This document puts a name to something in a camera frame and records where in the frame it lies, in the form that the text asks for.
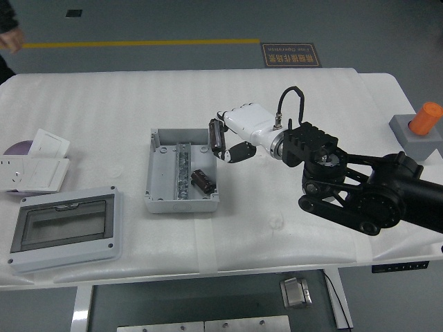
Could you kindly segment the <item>person's hand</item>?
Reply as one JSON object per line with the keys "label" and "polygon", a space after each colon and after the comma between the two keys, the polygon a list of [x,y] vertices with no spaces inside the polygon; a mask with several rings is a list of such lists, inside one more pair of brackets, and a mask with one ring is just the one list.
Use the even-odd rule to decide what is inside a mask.
{"label": "person's hand", "polygon": [[24,32],[20,27],[13,28],[0,34],[1,49],[6,49],[10,53],[19,52],[24,45]]}

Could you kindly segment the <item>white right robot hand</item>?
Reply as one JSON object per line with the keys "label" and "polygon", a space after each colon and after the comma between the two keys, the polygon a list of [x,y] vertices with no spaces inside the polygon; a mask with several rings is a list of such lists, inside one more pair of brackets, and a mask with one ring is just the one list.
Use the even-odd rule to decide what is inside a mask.
{"label": "white right robot hand", "polygon": [[[259,104],[244,104],[231,111],[219,113],[208,125],[213,154],[227,162],[238,163],[253,157],[261,146],[277,160],[282,158],[284,129],[275,129],[275,117]],[[231,130],[243,141],[226,147],[225,133]]]}

